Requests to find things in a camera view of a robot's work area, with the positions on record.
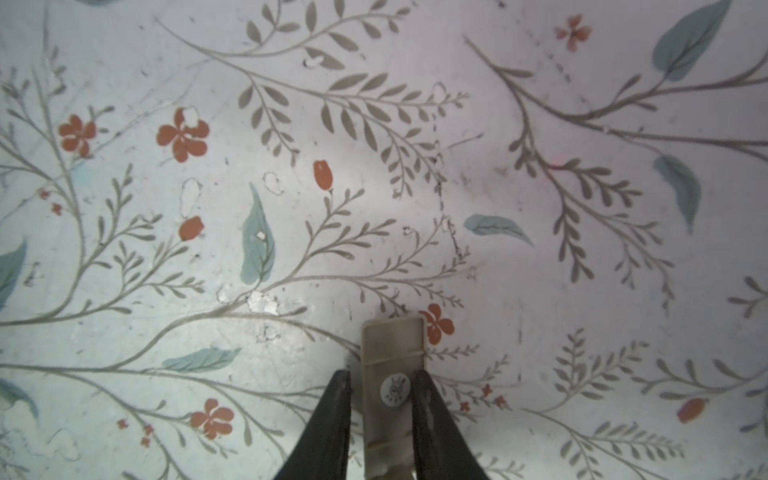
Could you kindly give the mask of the beige battery cover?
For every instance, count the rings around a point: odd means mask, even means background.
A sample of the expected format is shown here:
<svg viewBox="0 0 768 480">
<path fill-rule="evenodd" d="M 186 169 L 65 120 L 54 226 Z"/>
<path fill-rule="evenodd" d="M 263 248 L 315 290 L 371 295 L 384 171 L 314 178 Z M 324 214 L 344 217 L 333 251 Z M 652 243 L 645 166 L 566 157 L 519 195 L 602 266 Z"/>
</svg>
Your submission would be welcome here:
<svg viewBox="0 0 768 480">
<path fill-rule="evenodd" d="M 410 479 L 414 469 L 414 374 L 425 367 L 425 319 L 373 320 L 361 335 L 364 472 L 367 479 Z"/>
</svg>

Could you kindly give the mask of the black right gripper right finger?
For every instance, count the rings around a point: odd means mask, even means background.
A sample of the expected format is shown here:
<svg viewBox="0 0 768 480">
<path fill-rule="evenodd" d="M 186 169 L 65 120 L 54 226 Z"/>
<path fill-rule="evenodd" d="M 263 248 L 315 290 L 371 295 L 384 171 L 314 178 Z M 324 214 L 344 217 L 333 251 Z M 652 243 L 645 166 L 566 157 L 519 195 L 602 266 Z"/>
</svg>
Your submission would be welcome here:
<svg viewBox="0 0 768 480">
<path fill-rule="evenodd" d="M 412 436 L 418 480 L 488 480 L 429 373 L 414 373 Z"/>
</svg>

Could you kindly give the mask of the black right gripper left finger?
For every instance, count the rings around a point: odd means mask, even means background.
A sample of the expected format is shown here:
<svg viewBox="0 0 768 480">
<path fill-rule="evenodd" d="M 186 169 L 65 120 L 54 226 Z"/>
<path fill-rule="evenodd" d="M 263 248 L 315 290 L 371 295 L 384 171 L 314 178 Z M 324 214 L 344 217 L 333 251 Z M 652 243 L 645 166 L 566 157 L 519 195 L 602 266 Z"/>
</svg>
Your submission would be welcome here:
<svg viewBox="0 0 768 480">
<path fill-rule="evenodd" d="M 351 428 L 351 373 L 331 377 L 275 480 L 344 480 Z"/>
</svg>

